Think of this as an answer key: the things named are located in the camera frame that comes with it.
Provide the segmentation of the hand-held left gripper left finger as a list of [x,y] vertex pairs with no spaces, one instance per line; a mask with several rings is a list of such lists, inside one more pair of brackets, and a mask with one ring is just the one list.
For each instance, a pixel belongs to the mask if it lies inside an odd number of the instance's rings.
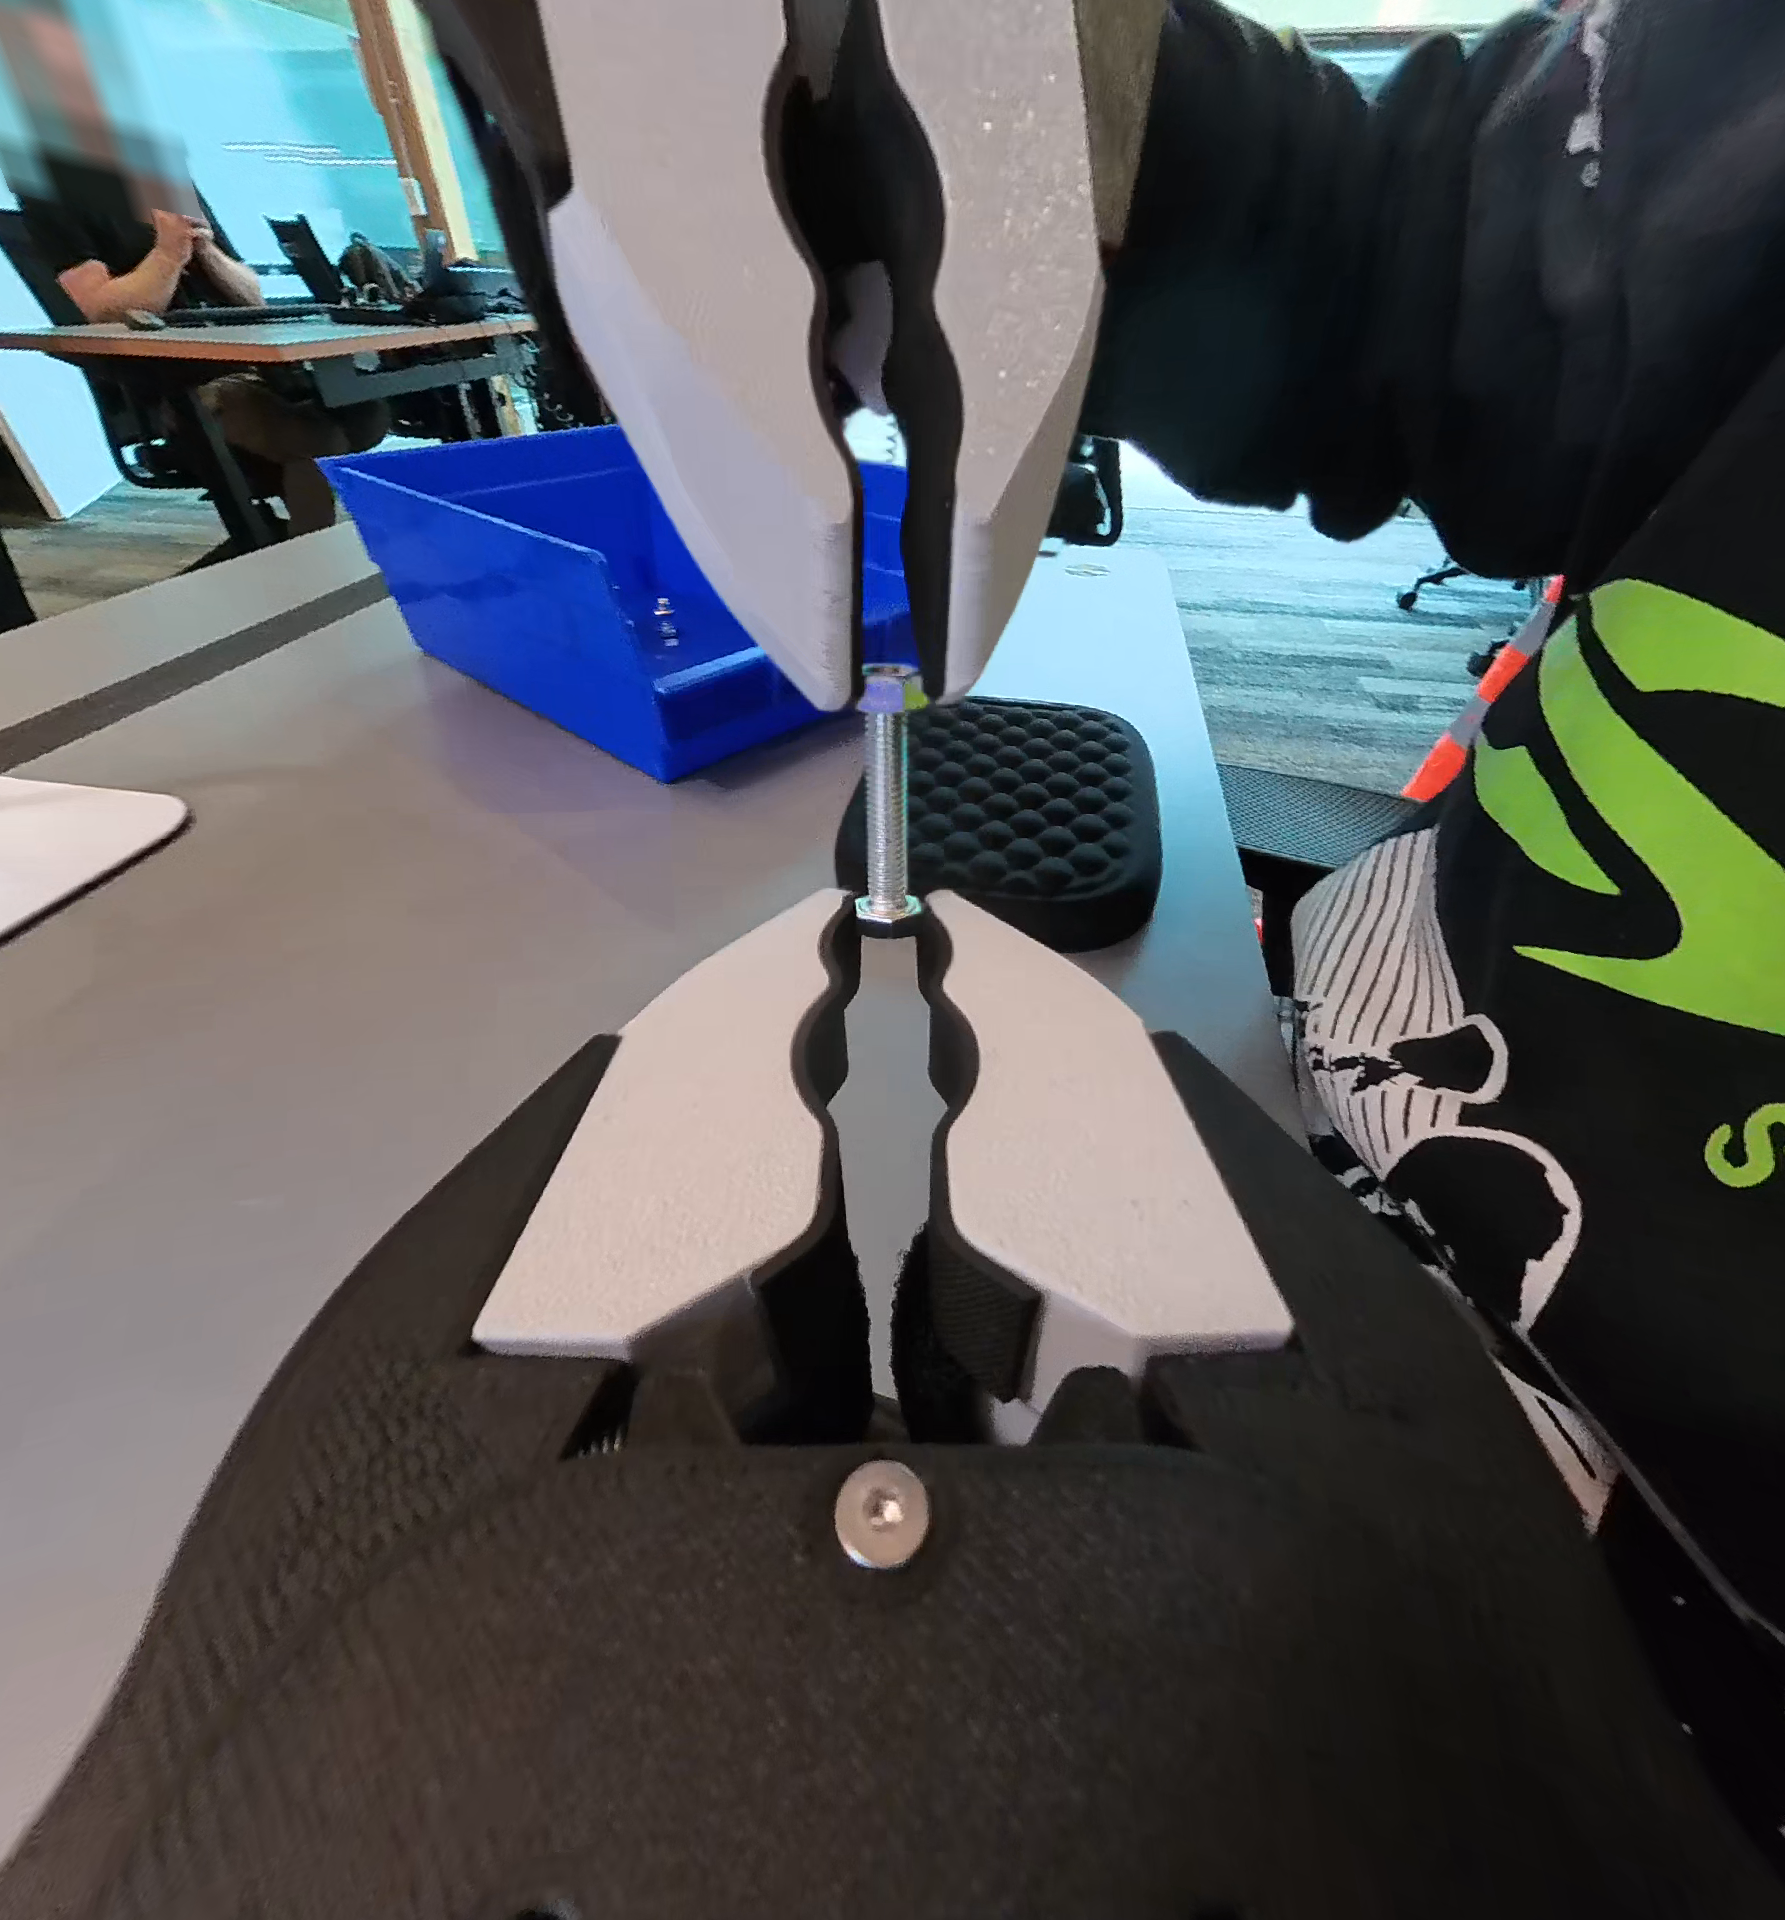
[[617,1035],[480,1310],[496,1357],[699,1373],[734,1418],[867,1418],[872,1321],[830,1101],[859,983],[820,889]]

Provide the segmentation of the white poster stand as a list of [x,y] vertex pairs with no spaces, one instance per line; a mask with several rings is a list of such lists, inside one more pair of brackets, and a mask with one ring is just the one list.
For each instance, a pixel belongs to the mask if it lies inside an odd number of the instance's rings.
[[190,823],[175,795],[0,776],[0,946]]

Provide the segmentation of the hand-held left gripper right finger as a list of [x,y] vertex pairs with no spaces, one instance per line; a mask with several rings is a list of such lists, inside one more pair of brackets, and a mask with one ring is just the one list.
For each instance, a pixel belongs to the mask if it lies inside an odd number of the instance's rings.
[[1293,1315],[1174,1068],[1091,972],[953,891],[919,932],[927,1223],[893,1307],[918,1442],[1018,1438],[1077,1373],[1276,1354]]

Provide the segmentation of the row of black office chairs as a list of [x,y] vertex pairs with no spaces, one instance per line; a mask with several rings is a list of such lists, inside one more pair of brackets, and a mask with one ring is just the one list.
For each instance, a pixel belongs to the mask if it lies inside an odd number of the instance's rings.
[[1472,645],[1464,671],[1478,684],[1541,608],[1549,583],[1543,573],[1488,577],[1442,558],[1400,588],[1393,604],[1415,625],[1435,623],[1466,635]]

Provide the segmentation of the orange traffic cone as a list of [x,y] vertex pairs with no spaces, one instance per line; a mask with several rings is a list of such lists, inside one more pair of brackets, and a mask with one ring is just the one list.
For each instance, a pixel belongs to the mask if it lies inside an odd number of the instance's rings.
[[1564,577],[1559,573],[1550,576],[1541,585],[1526,623],[1480,662],[1482,673],[1472,699],[1456,713],[1446,731],[1440,734],[1434,749],[1421,759],[1419,767],[1400,790],[1404,802],[1429,803],[1446,791],[1464,769],[1488,708],[1493,708],[1504,694],[1504,689],[1536,659],[1550,634],[1555,613],[1564,604],[1564,593]]

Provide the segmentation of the blue plastic bin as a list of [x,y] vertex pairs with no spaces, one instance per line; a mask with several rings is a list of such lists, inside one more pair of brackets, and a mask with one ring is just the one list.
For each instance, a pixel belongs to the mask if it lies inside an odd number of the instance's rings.
[[[323,460],[417,647],[662,784],[829,719],[705,581],[615,424]],[[649,608],[668,595],[681,644]]]

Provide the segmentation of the person's right forearm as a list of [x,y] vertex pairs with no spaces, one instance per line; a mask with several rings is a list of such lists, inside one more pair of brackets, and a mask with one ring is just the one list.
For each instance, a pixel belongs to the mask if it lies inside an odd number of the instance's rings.
[[1580,26],[1413,46],[1365,97],[1219,5],[1170,5],[1104,264],[1094,434],[1194,497],[1360,541],[1413,503],[1456,563],[1559,572],[1596,430]]

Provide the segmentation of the black office chair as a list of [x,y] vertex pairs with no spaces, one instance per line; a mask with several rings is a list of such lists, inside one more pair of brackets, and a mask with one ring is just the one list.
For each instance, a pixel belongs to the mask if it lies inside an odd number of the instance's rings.
[[1049,515],[1049,541],[1109,546],[1124,531],[1120,444],[1115,437],[1077,436]]

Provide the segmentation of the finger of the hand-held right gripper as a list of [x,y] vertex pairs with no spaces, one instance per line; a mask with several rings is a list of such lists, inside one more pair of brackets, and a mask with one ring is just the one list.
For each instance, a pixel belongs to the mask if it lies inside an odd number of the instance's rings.
[[934,419],[956,426],[944,482],[909,474],[904,533],[937,531],[913,635],[942,708],[1018,608],[1065,474],[1100,306],[1094,177],[1072,5],[880,5],[879,19],[939,200],[918,291],[953,375],[927,378]]
[[558,299],[707,585],[813,708],[859,684],[859,493],[778,135],[773,2],[545,2]]

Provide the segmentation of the long steel hex bolt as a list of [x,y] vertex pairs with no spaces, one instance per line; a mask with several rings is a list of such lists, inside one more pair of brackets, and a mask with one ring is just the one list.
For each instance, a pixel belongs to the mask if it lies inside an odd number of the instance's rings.
[[909,713],[864,713],[864,889],[854,901],[867,938],[903,938],[923,914],[909,878]]

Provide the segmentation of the black white patterned pants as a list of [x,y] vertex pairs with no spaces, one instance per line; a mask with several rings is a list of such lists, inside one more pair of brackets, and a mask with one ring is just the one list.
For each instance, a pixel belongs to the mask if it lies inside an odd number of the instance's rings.
[[1534,842],[1431,809],[1295,906],[1312,1146],[1482,1323],[1785,1884],[1785,867]]

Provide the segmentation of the black honeycomb wrist rest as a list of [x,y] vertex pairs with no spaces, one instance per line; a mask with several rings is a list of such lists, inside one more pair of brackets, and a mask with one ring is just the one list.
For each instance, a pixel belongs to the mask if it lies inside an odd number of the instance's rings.
[[909,891],[953,891],[1067,953],[1116,947],[1164,882],[1144,735],[1102,708],[967,699],[906,724]]

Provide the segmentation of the wood-topped office desk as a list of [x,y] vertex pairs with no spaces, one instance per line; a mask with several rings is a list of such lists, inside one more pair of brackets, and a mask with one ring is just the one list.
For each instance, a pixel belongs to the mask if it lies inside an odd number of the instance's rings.
[[207,383],[230,370],[297,370],[311,394],[329,408],[475,389],[522,373],[536,331],[534,319],[519,314],[365,327],[330,319],[243,327],[171,322],[159,331],[81,324],[0,328],[0,349],[41,354],[84,373],[90,383],[136,390],[145,419],[168,424],[194,452],[201,491],[227,535],[214,560],[237,560],[277,543],[281,535],[220,422],[199,399]]

